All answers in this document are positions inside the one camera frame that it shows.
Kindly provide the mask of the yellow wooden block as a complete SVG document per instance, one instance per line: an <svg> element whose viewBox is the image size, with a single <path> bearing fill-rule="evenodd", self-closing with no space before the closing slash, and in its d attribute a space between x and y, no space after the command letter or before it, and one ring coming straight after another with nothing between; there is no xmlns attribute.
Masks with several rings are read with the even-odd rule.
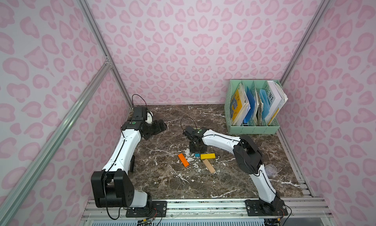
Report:
<svg viewBox="0 0 376 226"><path fill-rule="evenodd" d="M201 154L200 155L201 160L206 160L206 159L215 159L216 156L214 153L211 154Z"/></svg>

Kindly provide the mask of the orange wooden block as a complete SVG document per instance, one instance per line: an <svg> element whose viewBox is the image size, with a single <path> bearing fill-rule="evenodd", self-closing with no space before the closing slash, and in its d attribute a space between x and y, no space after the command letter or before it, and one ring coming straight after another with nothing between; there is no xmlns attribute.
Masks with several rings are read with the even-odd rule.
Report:
<svg viewBox="0 0 376 226"><path fill-rule="evenodd" d="M184 165L184 167L187 168L190 165L183 154L179 154L178 157L179 157L180 161L182 162L182 164Z"/></svg>

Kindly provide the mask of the natural tan wooden block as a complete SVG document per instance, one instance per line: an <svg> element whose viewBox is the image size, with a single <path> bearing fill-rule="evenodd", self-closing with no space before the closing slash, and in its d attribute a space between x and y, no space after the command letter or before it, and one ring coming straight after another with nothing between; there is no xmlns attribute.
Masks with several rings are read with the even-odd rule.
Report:
<svg viewBox="0 0 376 226"><path fill-rule="evenodd" d="M208 171L209 171L211 174L215 173L215 169L214 169L214 167L211 165L211 163L209 162L208 159L204 159L202 162L204 163L204 165L206 166L206 168L208 169Z"/></svg>

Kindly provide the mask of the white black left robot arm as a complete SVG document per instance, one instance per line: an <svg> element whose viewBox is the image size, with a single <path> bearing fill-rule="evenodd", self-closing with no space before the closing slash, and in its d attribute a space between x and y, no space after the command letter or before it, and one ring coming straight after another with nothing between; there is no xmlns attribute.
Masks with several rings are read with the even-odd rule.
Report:
<svg viewBox="0 0 376 226"><path fill-rule="evenodd" d="M95 171L91 176L94 200L98 208L152 207L151 197L134 188L128 172L131 170L132 158L139 142L165 131L166 128L161 119L150 124L145 121L127 121L122 125L114 153L103 169Z"/></svg>

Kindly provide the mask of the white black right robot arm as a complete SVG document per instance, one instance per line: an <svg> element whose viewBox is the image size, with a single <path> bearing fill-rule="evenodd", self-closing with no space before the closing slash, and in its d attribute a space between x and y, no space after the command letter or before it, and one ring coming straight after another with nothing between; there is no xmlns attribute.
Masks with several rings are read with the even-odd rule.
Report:
<svg viewBox="0 0 376 226"><path fill-rule="evenodd" d="M262 153L250 136L232 137L191 126L184 129L183 135L190 141L190 149L194 153L202 153L208 146L213 146L233 154L239 169L251 177L257 188L260 210L271 215L279 209L281 199L266 174Z"/></svg>

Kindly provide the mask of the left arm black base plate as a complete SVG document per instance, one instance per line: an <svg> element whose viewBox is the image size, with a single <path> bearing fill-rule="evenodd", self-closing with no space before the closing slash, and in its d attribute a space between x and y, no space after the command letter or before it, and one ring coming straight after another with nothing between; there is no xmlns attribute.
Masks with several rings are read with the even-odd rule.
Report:
<svg viewBox="0 0 376 226"><path fill-rule="evenodd" d="M130 207L126 211L126 218L166 217L167 201L152 201L145 207Z"/></svg>

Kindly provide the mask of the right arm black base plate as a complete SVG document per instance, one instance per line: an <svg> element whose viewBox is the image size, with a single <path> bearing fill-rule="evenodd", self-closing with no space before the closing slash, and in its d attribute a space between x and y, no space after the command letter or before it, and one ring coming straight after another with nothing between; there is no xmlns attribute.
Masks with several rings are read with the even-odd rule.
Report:
<svg viewBox="0 0 376 226"><path fill-rule="evenodd" d="M248 216L273 216L277 218L282 218L288 216L288 210L283 200L278 197L271 202L265 202L261 199L259 200L245 200L245 207Z"/></svg>

